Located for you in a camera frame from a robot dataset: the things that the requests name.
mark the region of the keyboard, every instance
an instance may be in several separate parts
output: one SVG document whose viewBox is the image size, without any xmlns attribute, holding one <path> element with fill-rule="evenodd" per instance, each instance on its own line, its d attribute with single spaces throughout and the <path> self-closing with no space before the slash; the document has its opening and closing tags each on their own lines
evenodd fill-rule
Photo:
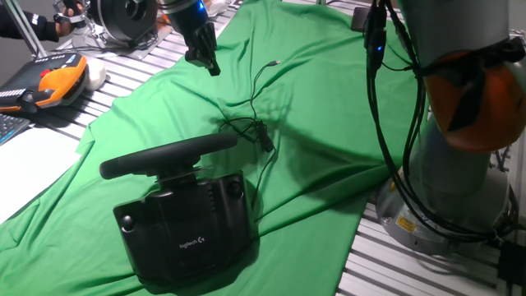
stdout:
<svg viewBox="0 0 526 296">
<path fill-rule="evenodd" d="M 15 118 L 0 114 L 0 146 L 12 139 L 19 132 L 23 132 L 30 121 L 24 118 Z"/>
</svg>

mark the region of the white surface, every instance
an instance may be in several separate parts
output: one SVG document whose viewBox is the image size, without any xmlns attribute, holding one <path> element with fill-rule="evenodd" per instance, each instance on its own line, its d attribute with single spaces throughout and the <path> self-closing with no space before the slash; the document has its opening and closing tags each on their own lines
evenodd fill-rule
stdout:
<svg viewBox="0 0 526 296">
<path fill-rule="evenodd" d="M 31 128 L 0 146 L 0 224 L 55 182 L 81 156 L 78 142 Z"/>
</svg>

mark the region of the power cord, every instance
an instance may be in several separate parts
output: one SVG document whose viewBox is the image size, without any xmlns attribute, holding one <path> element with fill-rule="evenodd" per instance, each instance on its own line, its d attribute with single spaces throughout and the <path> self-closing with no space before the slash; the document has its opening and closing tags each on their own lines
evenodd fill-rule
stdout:
<svg viewBox="0 0 526 296">
<path fill-rule="evenodd" d="M 389 66 L 385 65 L 384 62 L 382 62 L 381 64 L 382 64 L 382 66 L 388 68 L 391 71 L 395 71 L 395 72 L 409 71 L 409 70 L 413 69 L 413 66 L 407 66 L 407 67 L 402 68 L 402 69 L 396 69 L 396 68 L 392 68 L 392 67 L 389 67 Z"/>
<path fill-rule="evenodd" d="M 256 74 L 256 76 L 254 78 L 254 81 L 252 83 L 251 95 L 250 95 L 249 100 L 243 101 L 241 103 L 241 104 L 244 104 L 246 102 L 249 102 L 250 106 L 251 106 L 251 109 L 252 109 L 252 112 L 254 113 L 254 116 L 252 118 L 250 118 L 250 117 L 242 117 L 242 118 L 234 118 L 234 119 L 225 120 L 223 122 L 223 124 L 221 124 L 221 126 L 219 126 L 219 130 L 218 130 L 218 132 L 222 132 L 222 131 L 226 130 L 227 127 L 231 127 L 238 134 L 238 136 L 244 138 L 245 140 L 251 142 L 252 144 L 256 144 L 257 142 L 259 142 L 260 145 L 261 145 L 261 149 L 263 151 L 265 151 L 267 153 L 270 153 L 270 152 L 273 151 L 272 155 L 266 161 L 265 166 L 261 170 L 260 177 L 257 180 L 256 192 L 254 193 L 254 197 L 252 198 L 252 202 L 251 202 L 252 209 L 256 206 L 256 201 L 257 201 L 257 198 L 258 198 L 259 187 L 260 187 L 261 182 L 263 180 L 263 175 L 264 175 L 266 169 L 272 163 L 272 161 L 275 160 L 275 156 L 278 153 L 278 151 L 276 150 L 274 144 L 272 143 L 272 140 L 269 137 L 266 124 L 263 123 L 263 121 L 260 120 L 257 117 L 257 112 L 256 112 L 256 109 L 254 108 L 254 99 L 256 98 L 255 97 L 255 94 L 256 94 L 256 83 L 257 83 L 257 79 L 260 77 L 261 73 L 267 67 L 273 67 L 273 66 L 278 65 L 279 63 L 280 63 L 280 61 L 272 61 L 272 62 L 267 63 L 265 66 L 263 66 L 261 68 L 261 70 Z M 233 125 L 233 123 L 241 122 L 241 121 L 248 121 L 250 124 L 248 124 L 248 126 L 244 127 L 244 128 L 238 128 L 235 125 Z M 247 135 L 247 133 L 250 130 L 252 130 L 253 133 L 256 134 L 255 138 L 252 138 L 249 135 Z"/>
</svg>

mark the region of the green screen fabric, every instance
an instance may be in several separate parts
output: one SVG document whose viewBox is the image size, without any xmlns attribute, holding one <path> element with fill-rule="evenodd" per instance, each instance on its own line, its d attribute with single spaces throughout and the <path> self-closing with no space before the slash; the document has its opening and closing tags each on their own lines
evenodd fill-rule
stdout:
<svg viewBox="0 0 526 296">
<path fill-rule="evenodd" d="M 147 295 L 134 276 L 113 208 L 142 197 L 154 178 L 99 176 L 105 160 L 217 132 L 226 118 L 258 117 L 279 151 L 260 188 L 254 257 L 186 286 L 178 295 L 331 295 L 368 198 L 388 177 L 367 102 L 362 34 L 328 7 L 249 1 L 224 30 L 222 73 L 180 61 L 90 124 L 81 159 L 19 215 L 0 225 L 1 295 Z M 397 44 L 392 26 L 390 40 Z M 390 50 L 385 63 L 404 67 Z M 400 162 L 415 83 L 380 70 L 381 123 Z M 243 139 L 201 159 L 214 173 L 241 169 L 253 188 L 270 154 Z"/>
</svg>

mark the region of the black button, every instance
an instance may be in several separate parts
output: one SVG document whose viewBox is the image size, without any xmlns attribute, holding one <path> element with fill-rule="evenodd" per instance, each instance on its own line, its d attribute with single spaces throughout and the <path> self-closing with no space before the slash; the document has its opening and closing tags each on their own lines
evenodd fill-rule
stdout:
<svg viewBox="0 0 526 296">
<path fill-rule="evenodd" d="M 227 186 L 227 193 L 233 198 L 241 198 L 243 196 L 243 189 L 238 182 L 231 182 Z"/>
<path fill-rule="evenodd" d="M 126 232 L 130 232 L 133 230 L 133 226 L 135 226 L 135 222 L 129 215 L 125 215 L 124 217 L 122 217 L 121 219 L 122 230 Z"/>
</svg>

